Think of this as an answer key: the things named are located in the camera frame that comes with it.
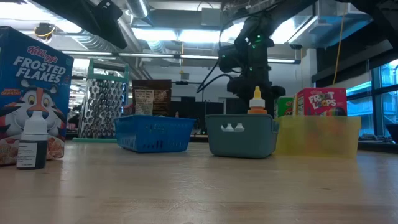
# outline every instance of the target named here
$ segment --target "bottle label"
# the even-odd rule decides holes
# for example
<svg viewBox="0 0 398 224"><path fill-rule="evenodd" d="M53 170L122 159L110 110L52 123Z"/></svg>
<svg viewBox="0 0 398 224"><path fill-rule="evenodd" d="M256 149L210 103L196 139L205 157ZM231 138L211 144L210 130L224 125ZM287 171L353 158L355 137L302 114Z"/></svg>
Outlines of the bottle label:
<svg viewBox="0 0 398 224"><path fill-rule="evenodd" d="M37 143L20 142L18 148L17 167L35 167Z"/></svg>

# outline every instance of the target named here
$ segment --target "wooden table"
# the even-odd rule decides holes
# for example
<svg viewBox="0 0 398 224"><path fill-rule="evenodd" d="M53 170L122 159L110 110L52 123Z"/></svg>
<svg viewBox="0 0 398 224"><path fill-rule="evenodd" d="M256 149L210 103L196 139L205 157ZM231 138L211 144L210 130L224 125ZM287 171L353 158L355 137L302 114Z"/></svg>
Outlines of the wooden table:
<svg viewBox="0 0 398 224"><path fill-rule="evenodd" d="M42 170L0 168L2 224L398 223L398 157L136 154L67 142Z"/></svg>

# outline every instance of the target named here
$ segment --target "gray plastic bin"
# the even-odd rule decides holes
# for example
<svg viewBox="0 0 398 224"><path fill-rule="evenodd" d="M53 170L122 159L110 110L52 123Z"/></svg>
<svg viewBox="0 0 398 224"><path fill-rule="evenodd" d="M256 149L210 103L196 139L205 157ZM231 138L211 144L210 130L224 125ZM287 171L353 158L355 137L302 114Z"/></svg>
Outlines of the gray plastic bin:
<svg viewBox="0 0 398 224"><path fill-rule="evenodd" d="M223 127L242 123L243 132L226 132ZM215 156L262 159L275 151L279 125L270 115L207 115L210 151Z"/></svg>

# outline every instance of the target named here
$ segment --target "froot loops cereal box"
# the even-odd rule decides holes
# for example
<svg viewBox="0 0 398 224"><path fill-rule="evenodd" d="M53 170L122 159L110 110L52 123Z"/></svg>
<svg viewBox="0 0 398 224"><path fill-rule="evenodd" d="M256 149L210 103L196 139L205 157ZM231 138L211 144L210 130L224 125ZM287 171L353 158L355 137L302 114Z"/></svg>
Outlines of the froot loops cereal box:
<svg viewBox="0 0 398 224"><path fill-rule="evenodd" d="M63 157L73 58L0 26L0 166L15 164L25 121L41 111L47 158Z"/></svg>
<svg viewBox="0 0 398 224"><path fill-rule="evenodd" d="M305 88L295 97L296 115L347 116L344 88Z"/></svg>

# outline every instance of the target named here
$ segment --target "tony the tiger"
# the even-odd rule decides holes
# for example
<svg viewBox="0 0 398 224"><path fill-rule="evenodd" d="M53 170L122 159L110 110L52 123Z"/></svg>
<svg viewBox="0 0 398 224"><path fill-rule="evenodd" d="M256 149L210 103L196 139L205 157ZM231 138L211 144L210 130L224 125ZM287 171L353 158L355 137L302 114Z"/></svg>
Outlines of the tony the tiger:
<svg viewBox="0 0 398 224"><path fill-rule="evenodd" d="M22 96L15 102L0 109L0 139L15 136L19 139L33 111L41 111L43 119L47 122L49 135L64 140L66 117L57 108L53 101L53 95L58 93L57 86L51 89L39 88L29 85L23 79L21 85L24 87Z"/></svg>

